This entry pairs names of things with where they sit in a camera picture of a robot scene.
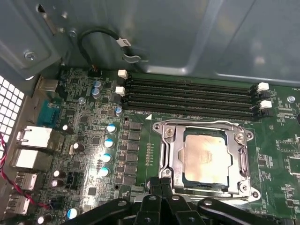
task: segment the white label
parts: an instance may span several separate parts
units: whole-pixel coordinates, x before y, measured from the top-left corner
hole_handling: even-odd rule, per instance
[[[121,47],[131,46],[131,43],[127,39],[119,38],[117,42]]]

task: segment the motherboard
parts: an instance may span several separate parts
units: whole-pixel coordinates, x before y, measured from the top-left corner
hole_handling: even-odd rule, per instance
[[[128,82],[125,90],[118,90],[116,95],[120,86],[118,71],[82,68],[60,71],[60,84],[67,97],[61,102],[45,101],[38,125],[54,128],[65,136],[61,152],[53,156],[40,193],[41,202],[63,200],[56,210],[39,209],[35,220],[51,214],[47,224],[59,225],[71,218],[70,213],[76,216],[115,198],[133,202],[136,196],[148,192],[150,177],[157,176],[170,176],[174,191],[189,195],[195,202],[213,190],[219,193],[217,199],[219,196],[224,202],[232,201],[255,214],[300,218],[300,89],[270,85],[266,90],[272,104],[268,116],[255,116],[253,120],[253,115],[244,110],[248,103],[243,102],[240,93],[236,96],[230,93],[232,98],[240,99],[240,105],[230,99],[221,99],[221,105],[212,105],[215,100],[204,103],[211,104],[204,116],[188,111],[179,113],[182,108],[175,108],[175,103],[160,110],[158,106],[168,104],[170,97],[163,93],[159,99],[165,102],[154,104],[153,97],[153,101],[149,98],[146,104],[139,103],[139,98],[151,95],[151,87],[159,82],[205,84],[208,89],[210,85],[221,85],[238,91],[251,90],[253,84],[140,73],[130,76],[130,85],[135,84],[134,79],[140,82],[139,79],[146,78],[147,88],[136,83],[132,90],[140,92],[132,91],[128,97]],[[201,89],[208,97],[218,94],[217,89]],[[127,105],[120,101],[124,96],[128,97]],[[211,108],[217,108],[218,114],[213,114]],[[181,146],[185,151],[176,158],[186,162],[180,181],[176,171],[163,170],[175,164],[175,161],[168,161],[168,165],[163,162],[163,146],[169,151]],[[227,152],[227,146],[239,152],[241,160]],[[235,160],[238,171],[224,172]],[[238,183],[242,180],[245,185],[238,187],[234,182],[228,185],[228,177]]]

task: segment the screw hole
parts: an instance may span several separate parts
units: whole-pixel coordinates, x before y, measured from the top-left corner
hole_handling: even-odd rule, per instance
[[[195,218],[194,218],[194,217],[189,217],[189,218],[188,218],[188,221],[189,221],[190,223],[193,223],[193,222],[195,222]]]
[[[150,219],[149,217],[146,217],[146,218],[145,218],[145,222],[146,222],[146,223],[150,223],[150,222],[151,222],[151,219]]]
[[[37,11],[39,13],[45,13],[46,12],[45,9],[44,9],[44,7],[41,4],[37,5]]]

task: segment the electrolytic capacitor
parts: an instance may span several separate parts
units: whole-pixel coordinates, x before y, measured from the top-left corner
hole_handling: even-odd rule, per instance
[[[101,81],[94,81],[93,86],[94,86],[94,88],[98,88],[99,90],[103,89],[103,85],[102,85]]]
[[[113,159],[113,158],[112,158],[111,154],[109,154],[109,153],[105,153],[105,154],[103,154],[103,155],[101,156],[101,160],[102,160],[104,163],[109,163],[109,162],[111,162],[112,159]]]
[[[80,143],[76,142],[76,143],[73,144],[73,149],[75,151],[84,151],[85,146],[83,144],[80,144]]]
[[[46,224],[46,223],[51,222],[51,220],[52,220],[52,215],[50,213],[47,213],[47,214],[39,217],[37,219],[37,223],[38,224]]]
[[[67,218],[68,219],[74,219],[75,217],[77,217],[78,215],[80,215],[80,210],[79,208],[71,208],[68,210],[67,212]]]
[[[106,130],[107,130],[108,133],[114,134],[114,133],[116,133],[117,128],[114,124],[110,123],[110,124],[108,124]]]
[[[105,141],[104,141],[104,146],[108,149],[112,149],[114,147],[114,142],[112,139],[110,138],[107,138]]]
[[[64,181],[63,180],[52,180],[51,186],[53,188],[61,188],[62,186],[64,186]]]
[[[107,167],[102,167],[100,170],[99,170],[99,176],[100,177],[108,177],[111,173],[111,170]]]
[[[98,99],[101,97],[101,92],[98,88],[93,88],[92,89],[92,96],[94,99]]]
[[[65,131],[68,135],[72,135],[74,133],[73,128],[71,128],[69,125],[62,126],[62,130]]]
[[[53,177],[55,177],[55,178],[65,178],[66,177],[66,172],[64,172],[64,171],[59,171],[59,170],[56,170],[56,171],[54,171],[54,173],[53,173]]]
[[[115,110],[116,116],[121,116],[123,113],[122,107],[118,106]]]

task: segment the screw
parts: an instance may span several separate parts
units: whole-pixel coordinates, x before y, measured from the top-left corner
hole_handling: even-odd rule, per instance
[[[33,60],[35,60],[36,59],[36,54],[34,53],[34,52],[26,52],[25,54],[24,54],[24,58],[26,59],[26,60],[28,60],[28,61],[33,61]]]
[[[69,30],[68,35],[72,38],[75,38],[77,36],[77,33],[75,30]]]
[[[252,193],[252,196],[253,196],[254,198],[258,198],[258,193],[257,193],[256,191],[254,191],[254,192]]]
[[[179,200],[179,196],[174,195],[174,196],[172,197],[172,199],[173,199],[174,201],[177,201],[177,200]]]
[[[289,103],[294,103],[296,101],[296,98],[294,96],[289,96],[289,97],[287,97],[287,101]]]
[[[65,18],[65,19],[67,19],[68,13],[67,13],[67,12],[63,12],[63,13],[61,14],[61,16],[62,16],[63,18]]]
[[[209,200],[205,200],[205,201],[204,201],[204,205],[208,205],[208,206],[210,206],[210,205],[212,205],[212,202],[211,202],[211,201],[209,201]]]
[[[167,135],[172,135],[173,134],[173,129],[172,128],[168,128],[166,130]]]
[[[244,139],[244,135],[239,133],[236,135],[236,138],[239,139],[239,140],[243,140]]]

